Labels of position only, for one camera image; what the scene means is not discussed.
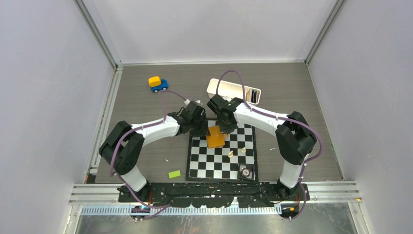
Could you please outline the white rectangular plastic tray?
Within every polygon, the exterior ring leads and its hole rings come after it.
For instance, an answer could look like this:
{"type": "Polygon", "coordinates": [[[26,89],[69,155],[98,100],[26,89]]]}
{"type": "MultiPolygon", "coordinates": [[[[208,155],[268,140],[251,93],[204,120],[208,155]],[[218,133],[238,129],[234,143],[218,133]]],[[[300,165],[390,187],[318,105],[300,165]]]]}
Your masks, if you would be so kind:
{"type": "Polygon", "coordinates": [[[245,98],[246,98],[246,93],[250,89],[260,90],[258,88],[253,88],[253,87],[249,87],[249,86],[245,86],[244,89],[243,89],[241,84],[236,84],[236,83],[221,80],[220,85],[219,85],[219,89],[218,89],[218,94],[220,96],[222,96],[225,100],[231,100],[233,98],[242,98],[243,91],[244,91],[245,92],[245,98]]]}

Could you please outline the credit cards stack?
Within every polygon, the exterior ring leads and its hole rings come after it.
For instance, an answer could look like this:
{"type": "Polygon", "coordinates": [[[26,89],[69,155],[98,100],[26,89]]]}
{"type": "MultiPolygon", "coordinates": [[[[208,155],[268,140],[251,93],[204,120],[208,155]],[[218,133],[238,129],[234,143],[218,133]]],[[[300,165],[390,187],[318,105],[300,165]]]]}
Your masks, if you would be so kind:
{"type": "Polygon", "coordinates": [[[260,99],[260,90],[257,89],[250,89],[246,93],[246,101],[253,105],[257,105],[260,99]]]}

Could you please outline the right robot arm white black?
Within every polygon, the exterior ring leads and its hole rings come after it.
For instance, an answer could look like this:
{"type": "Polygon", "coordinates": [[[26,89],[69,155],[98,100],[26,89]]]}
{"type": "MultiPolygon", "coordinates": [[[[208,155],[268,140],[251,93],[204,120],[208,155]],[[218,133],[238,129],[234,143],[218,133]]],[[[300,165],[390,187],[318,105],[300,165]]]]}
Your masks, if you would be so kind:
{"type": "Polygon", "coordinates": [[[216,114],[222,133],[233,132],[239,124],[251,125],[273,135],[284,159],[283,169],[277,181],[279,196],[291,200],[302,188],[304,167],[316,143],[322,143],[320,135],[312,129],[299,112],[280,114],[249,105],[241,98],[228,101],[214,95],[207,106],[216,114]]]}

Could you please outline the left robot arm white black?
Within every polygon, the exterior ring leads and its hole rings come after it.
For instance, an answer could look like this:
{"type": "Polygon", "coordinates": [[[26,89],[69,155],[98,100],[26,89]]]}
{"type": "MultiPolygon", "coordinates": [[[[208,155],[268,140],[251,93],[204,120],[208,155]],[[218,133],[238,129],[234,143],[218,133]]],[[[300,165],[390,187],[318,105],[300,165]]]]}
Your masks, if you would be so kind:
{"type": "Polygon", "coordinates": [[[149,182],[137,161],[142,148],[167,137],[190,133],[194,137],[209,134],[205,108],[196,101],[187,102],[178,112],[144,124],[118,122],[99,148],[99,155],[109,164],[110,174],[117,174],[131,196],[138,202],[150,194],[149,182]]]}

